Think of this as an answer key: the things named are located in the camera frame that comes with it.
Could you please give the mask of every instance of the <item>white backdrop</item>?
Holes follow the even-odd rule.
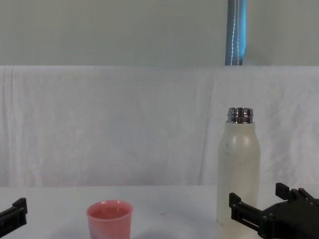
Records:
[[[261,182],[316,183],[319,67],[1,67],[1,186],[216,184],[229,107]]]

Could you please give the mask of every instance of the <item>pink cup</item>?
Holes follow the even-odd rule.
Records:
[[[130,239],[131,204],[108,200],[91,205],[86,215],[91,239]]]

